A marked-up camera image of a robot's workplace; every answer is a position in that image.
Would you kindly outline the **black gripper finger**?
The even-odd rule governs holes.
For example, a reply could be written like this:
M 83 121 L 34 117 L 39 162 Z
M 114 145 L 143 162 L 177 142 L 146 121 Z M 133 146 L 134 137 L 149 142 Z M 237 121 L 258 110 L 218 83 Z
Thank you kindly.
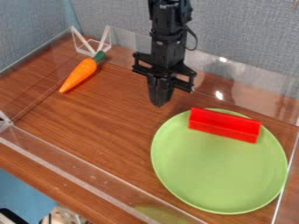
M 174 77 L 149 74 L 147 86 L 151 103 L 161 108 L 171 100 L 174 95 Z

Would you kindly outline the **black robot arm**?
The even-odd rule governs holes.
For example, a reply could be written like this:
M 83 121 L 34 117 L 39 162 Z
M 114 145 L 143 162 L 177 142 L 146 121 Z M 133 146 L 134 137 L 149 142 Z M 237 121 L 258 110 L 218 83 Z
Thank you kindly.
M 193 91 L 197 72 L 185 65 L 187 33 L 193 20 L 191 0 L 149 0 L 153 28 L 151 53 L 135 52 L 133 71 L 147 78 L 151 103 L 162 107 L 173 98 L 174 89 Z

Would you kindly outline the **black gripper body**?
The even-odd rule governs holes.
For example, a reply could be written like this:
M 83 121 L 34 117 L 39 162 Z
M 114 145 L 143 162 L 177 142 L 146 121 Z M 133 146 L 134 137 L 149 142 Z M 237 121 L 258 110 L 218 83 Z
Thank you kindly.
M 151 52 L 134 53 L 133 70 L 146 78 L 149 74 L 162 77 L 173 76 L 174 89 L 179 88 L 191 92 L 197 72 L 185 64 L 186 42 L 187 37 L 167 42 L 153 39 Z

